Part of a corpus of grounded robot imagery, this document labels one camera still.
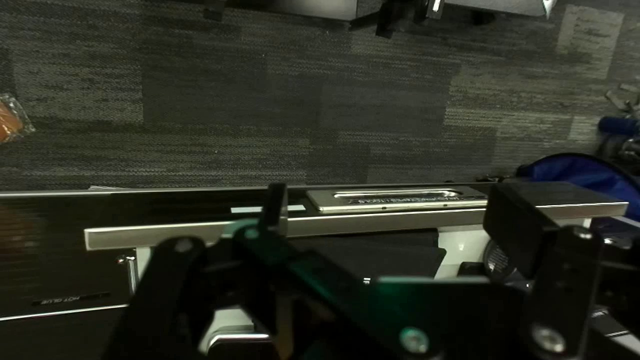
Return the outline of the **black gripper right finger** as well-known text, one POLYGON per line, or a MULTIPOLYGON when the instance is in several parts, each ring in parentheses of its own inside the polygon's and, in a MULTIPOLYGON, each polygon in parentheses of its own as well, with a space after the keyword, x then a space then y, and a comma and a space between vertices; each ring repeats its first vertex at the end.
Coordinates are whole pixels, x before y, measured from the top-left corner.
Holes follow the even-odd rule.
POLYGON ((511 183, 490 189, 485 230, 531 281, 522 335, 534 353, 580 360, 587 353, 604 239, 584 225, 556 224, 511 183))

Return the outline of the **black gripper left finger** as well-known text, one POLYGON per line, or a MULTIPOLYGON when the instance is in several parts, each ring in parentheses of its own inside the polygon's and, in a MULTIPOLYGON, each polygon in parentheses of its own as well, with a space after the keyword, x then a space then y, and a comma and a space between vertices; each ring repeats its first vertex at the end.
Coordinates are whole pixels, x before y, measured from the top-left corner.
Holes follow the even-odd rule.
POLYGON ((106 344, 106 360, 287 360, 279 286, 289 244, 289 186, 271 183, 256 220, 208 245, 162 239, 106 344))

